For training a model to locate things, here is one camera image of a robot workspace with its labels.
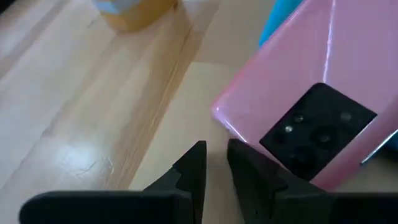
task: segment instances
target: blue object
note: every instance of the blue object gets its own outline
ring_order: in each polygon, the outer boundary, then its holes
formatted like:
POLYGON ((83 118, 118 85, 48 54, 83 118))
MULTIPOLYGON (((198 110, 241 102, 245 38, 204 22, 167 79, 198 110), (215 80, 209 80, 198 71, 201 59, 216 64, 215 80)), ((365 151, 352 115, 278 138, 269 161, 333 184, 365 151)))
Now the blue object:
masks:
POLYGON ((260 37, 259 45, 268 40, 276 29, 285 21, 286 18, 299 6, 303 0, 276 0, 274 7, 269 14, 268 21, 260 37))

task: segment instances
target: phone case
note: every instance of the phone case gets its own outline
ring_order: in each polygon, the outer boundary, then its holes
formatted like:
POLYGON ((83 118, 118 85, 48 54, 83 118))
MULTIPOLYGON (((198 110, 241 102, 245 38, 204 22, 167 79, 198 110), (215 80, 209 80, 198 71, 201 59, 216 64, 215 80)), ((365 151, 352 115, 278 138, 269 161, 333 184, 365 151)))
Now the phone case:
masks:
POLYGON ((311 183, 332 190, 397 128, 398 2, 306 0, 212 106, 237 138, 283 165, 260 140, 316 83, 375 112, 311 183))

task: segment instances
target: yellow object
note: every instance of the yellow object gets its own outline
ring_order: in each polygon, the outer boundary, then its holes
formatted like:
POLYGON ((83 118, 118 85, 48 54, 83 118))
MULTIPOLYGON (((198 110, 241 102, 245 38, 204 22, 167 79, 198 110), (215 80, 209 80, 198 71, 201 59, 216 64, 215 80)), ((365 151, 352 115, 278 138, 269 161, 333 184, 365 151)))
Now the yellow object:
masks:
POLYGON ((177 0, 94 0, 108 24, 120 31, 138 31, 170 9, 177 0))

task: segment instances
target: wooden table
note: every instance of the wooden table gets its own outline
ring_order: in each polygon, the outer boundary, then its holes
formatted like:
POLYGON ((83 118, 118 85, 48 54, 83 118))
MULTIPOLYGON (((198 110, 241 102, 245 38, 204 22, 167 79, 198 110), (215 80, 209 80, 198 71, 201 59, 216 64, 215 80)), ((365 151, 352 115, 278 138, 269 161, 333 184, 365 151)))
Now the wooden table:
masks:
MULTIPOLYGON (((209 107, 256 52, 272 4, 185 0, 117 34, 90 1, 18 0, 0 17, 0 222, 48 190, 143 189, 203 139, 203 223, 242 223, 230 136, 209 107)), ((393 168, 375 167, 341 189, 393 189, 398 178, 378 175, 393 168)))

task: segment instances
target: pink smartphone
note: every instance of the pink smartphone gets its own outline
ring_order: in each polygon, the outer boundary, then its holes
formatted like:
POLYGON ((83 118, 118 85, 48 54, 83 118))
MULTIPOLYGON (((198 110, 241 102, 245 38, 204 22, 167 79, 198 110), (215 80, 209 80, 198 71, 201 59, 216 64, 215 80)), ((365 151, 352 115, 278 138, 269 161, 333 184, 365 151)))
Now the pink smartphone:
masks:
POLYGON ((398 129, 398 1, 306 0, 212 106, 237 138, 333 190, 398 129))

